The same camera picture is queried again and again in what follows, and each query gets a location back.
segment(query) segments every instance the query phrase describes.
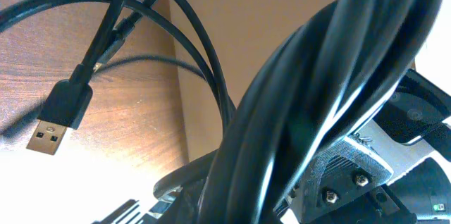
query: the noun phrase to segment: cable bundle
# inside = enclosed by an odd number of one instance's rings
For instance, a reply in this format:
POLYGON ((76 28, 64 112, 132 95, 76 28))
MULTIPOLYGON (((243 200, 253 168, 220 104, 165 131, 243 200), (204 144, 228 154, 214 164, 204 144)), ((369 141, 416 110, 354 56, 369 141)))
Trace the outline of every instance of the cable bundle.
MULTIPOLYGON (((87 1, 113 0, 27 0, 0 12, 0 31, 45 9, 87 1)), ((186 0, 175 0, 199 35, 212 71, 186 36, 149 8, 155 1, 125 0, 136 13, 117 31, 128 29, 126 36, 132 29, 127 26, 140 14, 171 33, 197 62, 223 119, 219 149, 172 172, 154 188, 161 198, 207 178, 193 223, 277 223, 274 208, 318 146, 356 132, 393 93, 441 2, 334 1, 276 49, 235 111, 216 52, 192 8, 186 0)))

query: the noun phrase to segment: bolt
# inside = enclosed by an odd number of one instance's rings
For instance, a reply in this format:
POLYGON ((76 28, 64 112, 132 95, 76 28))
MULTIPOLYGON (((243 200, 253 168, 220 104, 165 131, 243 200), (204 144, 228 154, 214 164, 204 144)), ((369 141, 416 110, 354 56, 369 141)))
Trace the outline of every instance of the bolt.
POLYGON ((365 187, 365 185, 369 184, 369 180, 366 176, 358 174, 355 176, 355 184, 360 187, 365 187))
POLYGON ((338 200, 338 195, 332 191, 326 191, 326 202, 329 204, 335 204, 338 200))

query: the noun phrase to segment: brown wood grain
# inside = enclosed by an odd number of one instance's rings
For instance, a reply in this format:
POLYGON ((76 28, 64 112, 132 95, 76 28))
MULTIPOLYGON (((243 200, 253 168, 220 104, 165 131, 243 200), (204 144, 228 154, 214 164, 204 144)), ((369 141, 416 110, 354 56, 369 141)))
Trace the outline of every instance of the brown wood grain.
MULTIPOLYGON (((0 0, 3 9, 20 0, 0 0)), ((0 130, 45 98, 81 62, 106 4, 72 4, 34 15, 0 34, 0 130)), ((154 7, 168 17, 168 0, 154 7)), ((131 11, 124 9, 122 16, 131 11)), ((112 61, 135 54, 174 55, 173 39, 144 19, 112 61)), ((94 96, 70 140, 83 153, 149 172, 157 179, 187 161, 177 70, 145 61, 94 79, 94 96)), ((36 123, 1 138, 0 150, 24 149, 36 123)))

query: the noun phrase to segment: wooden surface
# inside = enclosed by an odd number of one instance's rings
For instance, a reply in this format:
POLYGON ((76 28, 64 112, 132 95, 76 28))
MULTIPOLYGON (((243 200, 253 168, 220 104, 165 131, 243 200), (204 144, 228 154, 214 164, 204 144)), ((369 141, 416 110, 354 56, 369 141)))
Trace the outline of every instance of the wooden surface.
MULTIPOLYGON (((0 8, 18 1, 0 0, 0 8)), ((70 76, 107 6, 62 6, 0 34, 0 130, 70 76)), ((168 0, 154 8, 170 15, 168 0)), ((129 13, 125 9, 123 16, 129 13)), ((144 19, 113 61, 136 54, 173 56, 172 37, 144 19)), ((0 197, 2 213, 13 215, 25 207, 36 223, 72 223, 61 222, 68 211, 80 213, 74 223, 100 220, 127 198, 152 197, 153 182, 186 163, 176 68, 134 63, 99 76, 91 86, 94 96, 79 129, 63 140, 55 156, 25 150, 36 123, 15 137, 1 137, 0 187, 10 189, 0 197), (39 190, 31 181, 39 181, 39 190), (43 199, 58 202, 56 209, 36 208, 43 199)), ((4 218, 1 214, 0 223, 10 223, 4 218)))

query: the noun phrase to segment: silver screw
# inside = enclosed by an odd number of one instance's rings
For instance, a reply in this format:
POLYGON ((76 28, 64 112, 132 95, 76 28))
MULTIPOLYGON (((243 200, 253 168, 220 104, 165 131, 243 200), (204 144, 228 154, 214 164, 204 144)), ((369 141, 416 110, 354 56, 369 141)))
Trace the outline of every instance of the silver screw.
POLYGON ((326 191, 326 202, 329 204, 335 204, 338 200, 338 195, 332 191, 326 191))
POLYGON ((355 176, 355 184, 359 185, 360 187, 365 187, 365 185, 369 184, 369 180, 364 175, 356 175, 355 176))

